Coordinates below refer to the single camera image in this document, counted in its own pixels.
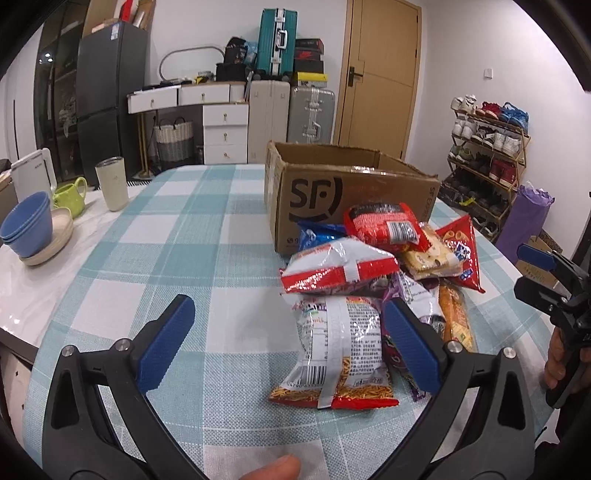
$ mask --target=blue snack bag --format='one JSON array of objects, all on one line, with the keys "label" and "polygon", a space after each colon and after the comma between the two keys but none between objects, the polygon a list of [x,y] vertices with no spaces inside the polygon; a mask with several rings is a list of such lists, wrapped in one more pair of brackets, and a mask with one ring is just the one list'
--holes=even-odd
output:
[{"label": "blue snack bag", "polygon": [[347,236],[344,225],[320,224],[307,220],[301,220],[297,224],[301,229],[298,252]]}]

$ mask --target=screw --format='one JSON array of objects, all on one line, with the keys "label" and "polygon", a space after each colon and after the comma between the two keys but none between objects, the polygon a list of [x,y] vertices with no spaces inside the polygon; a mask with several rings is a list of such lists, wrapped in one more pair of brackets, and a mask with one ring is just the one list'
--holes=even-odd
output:
[{"label": "screw", "polygon": [[66,345],[64,348],[61,349],[61,354],[63,356],[70,356],[74,353],[76,347],[74,345]]},{"label": "screw", "polygon": [[505,355],[507,358],[515,358],[517,353],[513,347],[506,346],[503,348],[503,355]]},{"label": "screw", "polygon": [[130,346],[131,340],[129,340],[128,338],[122,338],[115,342],[115,350],[118,350],[120,352],[125,352],[126,350],[129,350]]},{"label": "screw", "polygon": [[455,340],[452,340],[451,342],[449,342],[447,344],[447,349],[451,353],[460,353],[462,350],[464,350],[464,347],[462,346],[462,344],[460,342],[456,342]]}]

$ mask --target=instant noodle bag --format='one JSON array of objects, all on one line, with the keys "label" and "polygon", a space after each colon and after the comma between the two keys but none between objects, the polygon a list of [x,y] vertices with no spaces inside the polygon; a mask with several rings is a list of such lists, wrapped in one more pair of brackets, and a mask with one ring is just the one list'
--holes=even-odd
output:
[{"label": "instant noodle bag", "polygon": [[405,203],[357,205],[345,211],[344,223],[349,235],[388,252],[426,252],[431,246]]},{"label": "instant noodle bag", "polygon": [[381,301],[354,296],[282,294],[297,321],[301,351],[269,400],[296,407],[394,407],[382,360]]}]

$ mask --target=white wall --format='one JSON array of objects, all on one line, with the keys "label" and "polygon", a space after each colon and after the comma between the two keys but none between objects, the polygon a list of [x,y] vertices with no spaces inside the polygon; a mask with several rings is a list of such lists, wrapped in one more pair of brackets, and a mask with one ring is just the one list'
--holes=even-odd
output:
[{"label": "white wall", "polygon": [[[328,74],[329,89],[338,96],[346,0],[284,0],[280,6],[298,12],[298,37],[322,39],[324,72]],[[158,64],[171,50],[204,44],[217,44],[223,49],[233,36],[258,41],[264,8],[273,8],[273,5],[267,0],[158,1],[152,22],[147,82],[160,82]],[[194,76],[199,70],[215,72],[215,64],[221,61],[222,56],[213,50],[175,54],[164,63],[163,73],[165,77],[173,78]]]},{"label": "white wall", "polygon": [[[424,0],[428,51],[407,161],[449,174],[454,96],[509,101],[530,114],[525,179],[556,197],[544,229],[570,256],[591,207],[591,95],[537,24],[511,0]],[[485,80],[485,68],[494,79]]]}]

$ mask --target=human finger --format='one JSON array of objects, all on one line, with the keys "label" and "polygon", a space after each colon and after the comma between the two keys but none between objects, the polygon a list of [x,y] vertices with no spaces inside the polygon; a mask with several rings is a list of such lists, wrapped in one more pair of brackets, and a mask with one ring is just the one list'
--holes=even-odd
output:
[{"label": "human finger", "polygon": [[284,455],[273,463],[247,473],[240,480],[297,480],[301,463],[293,455]]}]

